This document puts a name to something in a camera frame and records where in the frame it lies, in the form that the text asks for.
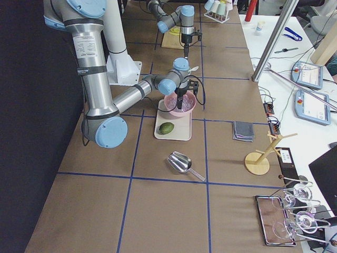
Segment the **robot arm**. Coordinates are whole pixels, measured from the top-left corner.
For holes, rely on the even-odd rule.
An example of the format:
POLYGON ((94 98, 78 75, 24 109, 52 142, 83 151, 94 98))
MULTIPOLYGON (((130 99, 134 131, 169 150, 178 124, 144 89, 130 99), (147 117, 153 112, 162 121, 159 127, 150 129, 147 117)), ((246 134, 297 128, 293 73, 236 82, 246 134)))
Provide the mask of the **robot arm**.
POLYGON ((182 97, 192 72, 187 57, 179 57, 165 75, 140 78, 141 62, 128 54, 117 1, 44 1, 48 27, 69 32, 77 58, 88 109, 82 135, 103 148, 126 138, 127 123, 120 114, 153 90, 182 97))
POLYGON ((164 4, 164 1, 146 1, 146 8, 156 17, 157 27, 161 33, 164 34, 175 26, 180 27, 179 36, 184 50, 184 58, 188 59, 190 47, 193 45, 193 37, 197 36, 198 42, 202 40, 202 33, 194 27, 194 6, 182 5, 168 14, 162 8, 164 4))

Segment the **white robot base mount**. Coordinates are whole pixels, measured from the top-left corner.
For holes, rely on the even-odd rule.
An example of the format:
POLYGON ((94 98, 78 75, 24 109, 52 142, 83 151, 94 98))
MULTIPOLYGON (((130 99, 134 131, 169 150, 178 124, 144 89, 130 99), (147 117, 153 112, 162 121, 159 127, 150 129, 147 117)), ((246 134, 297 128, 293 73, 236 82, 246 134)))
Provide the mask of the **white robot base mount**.
POLYGON ((137 84, 142 63, 134 61, 128 54, 118 1, 106 2, 103 22, 108 49, 106 67, 109 83, 124 86, 137 84))

